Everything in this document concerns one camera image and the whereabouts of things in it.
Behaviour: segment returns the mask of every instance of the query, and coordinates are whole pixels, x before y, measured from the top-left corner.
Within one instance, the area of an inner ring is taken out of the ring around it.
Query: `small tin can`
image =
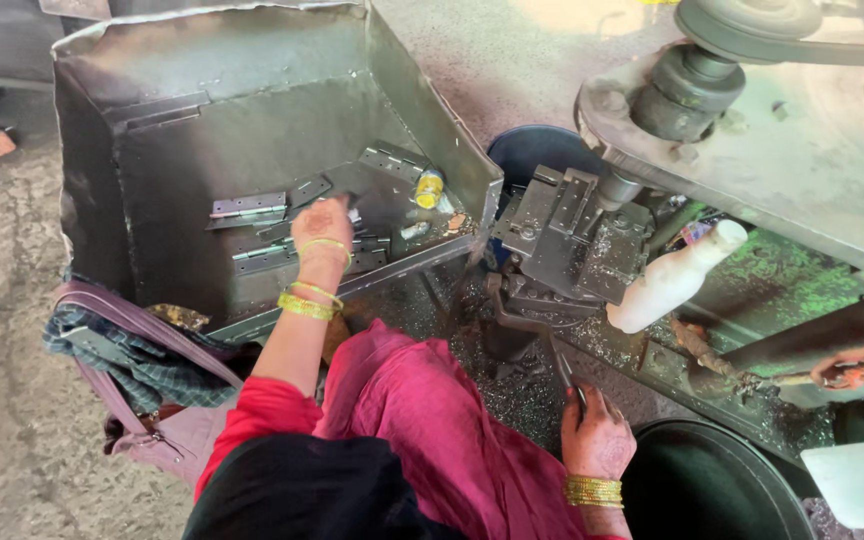
[[[437,170],[429,169],[415,183],[415,203],[424,209],[434,209],[442,198],[445,178]]]

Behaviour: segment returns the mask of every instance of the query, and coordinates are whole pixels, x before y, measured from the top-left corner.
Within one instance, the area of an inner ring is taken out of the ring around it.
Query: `purple bag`
[[[233,387],[242,387],[242,380],[238,375],[212,352],[194,343],[172,325],[106,289],[82,281],[69,281],[55,292],[56,306],[75,304],[89,309],[127,332],[175,351]],[[112,342],[88,328],[73,332],[69,332],[64,338],[78,346],[92,349],[115,348]],[[108,373],[94,370],[78,359],[76,363],[82,377],[105,402],[110,416],[121,422],[125,429],[125,434],[115,442],[111,452],[125,452],[134,460],[155,465],[194,486],[206,468],[215,438],[226,426],[226,412],[235,407],[238,395],[214,408],[186,407],[146,427],[129,407]]]

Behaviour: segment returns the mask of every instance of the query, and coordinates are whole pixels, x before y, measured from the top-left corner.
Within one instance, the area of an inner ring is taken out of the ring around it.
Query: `pink fabric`
[[[469,538],[586,537],[562,463],[486,411],[446,341],[376,319],[336,352],[322,409],[314,435],[387,439],[419,510]]]

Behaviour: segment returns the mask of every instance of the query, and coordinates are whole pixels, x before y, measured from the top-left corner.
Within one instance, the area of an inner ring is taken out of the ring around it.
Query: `screw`
[[[629,116],[629,102],[619,91],[600,92],[592,102],[595,109],[608,117],[621,118]]]
[[[669,157],[673,162],[694,166],[699,161],[699,151],[691,144],[678,144],[669,150]]]

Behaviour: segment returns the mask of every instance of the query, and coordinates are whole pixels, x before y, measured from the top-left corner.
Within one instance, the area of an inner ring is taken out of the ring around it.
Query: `bangle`
[[[303,258],[303,254],[309,248],[309,246],[313,244],[326,244],[330,246],[336,246],[342,248],[342,251],[345,252],[345,256],[348,257],[348,264],[345,264],[345,270],[349,270],[349,267],[353,265],[353,254],[346,249],[346,244],[343,244],[339,240],[333,240],[331,238],[317,238],[312,240],[311,242],[306,243],[302,246],[302,249],[298,250],[298,259],[301,261]]]
[[[567,474],[561,492],[572,507],[591,505],[609,509],[625,508],[622,505],[622,482],[619,480]]]
[[[319,321],[331,321],[332,317],[335,316],[335,307],[318,303],[318,301],[299,298],[287,292],[278,295],[277,304],[286,312],[298,313]]]
[[[323,290],[320,287],[313,285],[312,283],[305,283],[302,281],[292,281],[292,284],[289,285],[289,288],[290,289],[306,288],[306,289],[309,289],[311,291],[317,292],[318,294],[328,298],[333,303],[335,303],[335,311],[336,312],[342,312],[342,310],[344,310],[346,308],[346,305],[342,302],[342,300],[339,300],[338,296],[335,296],[334,294],[332,294],[326,290]]]

